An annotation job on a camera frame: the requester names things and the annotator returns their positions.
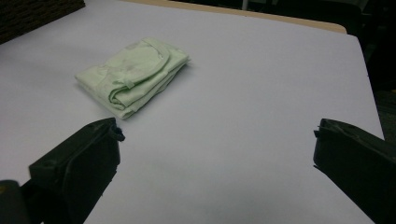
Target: table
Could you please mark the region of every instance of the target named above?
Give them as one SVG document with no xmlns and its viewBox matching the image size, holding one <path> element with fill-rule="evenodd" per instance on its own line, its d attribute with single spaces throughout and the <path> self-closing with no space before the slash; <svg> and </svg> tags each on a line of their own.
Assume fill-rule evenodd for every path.
<svg viewBox="0 0 396 224">
<path fill-rule="evenodd" d="M 174 2 L 174 1 L 169 1 L 169 0 L 124 0 L 124 1 L 146 4 L 146 5 L 153 5 L 153 6 L 161 6 L 161 7 L 173 7 L 173 8 L 182 8 L 182 9 L 189 9 L 189 10 L 232 14 L 232 15 L 267 19 L 267 20 L 272 20 L 272 21 L 285 21 L 285 22 L 289 22 L 289 23 L 315 27 L 315 28 L 319 28 L 319 29 L 323 29 L 323 30 L 334 31 L 334 32 L 342 33 L 342 34 L 347 33 L 347 30 L 344 26 L 335 24 L 335 23 L 325 22 L 325 21 L 311 21 L 311 20 L 305 20 L 305 19 L 299 19 L 299 18 L 277 16 L 277 15 L 245 11 L 245 10 L 238 10 L 238 9 L 232 9 L 232 8 L 203 6 L 203 5 L 189 4 L 189 3 L 184 3 L 184 2 Z"/>
<path fill-rule="evenodd" d="M 361 8 L 361 10 L 364 9 L 364 7 L 367 5 L 368 0 L 332 0 L 333 2 L 342 2 L 342 3 L 349 3 L 351 5 L 356 5 Z M 242 9 L 247 10 L 248 9 L 248 3 L 249 2 L 254 2 L 252 0 L 243 0 L 242 1 Z"/>
<path fill-rule="evenodd" d="M 127 120 L 86 223 L 372 223 L 313 167 L 322 118 L 383 137 L 354 36 L 137 3 L 87 7 L 0 46 L 0 178 L 112 117 L 74 80 L 145 36 L 191 61 Z"/>
</svg>

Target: towel fold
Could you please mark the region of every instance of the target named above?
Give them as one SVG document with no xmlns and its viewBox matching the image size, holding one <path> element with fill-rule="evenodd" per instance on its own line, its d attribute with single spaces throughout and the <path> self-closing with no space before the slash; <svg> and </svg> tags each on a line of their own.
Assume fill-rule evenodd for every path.
<svg viewBox="0 0 396 224">
<path fill-rule="evenodd" d="M 181 49 L 148 37 L 76 74 L 76 79 L 108 110 L 127 119 L 163 91 L 188 59 Z"/>
</svg>

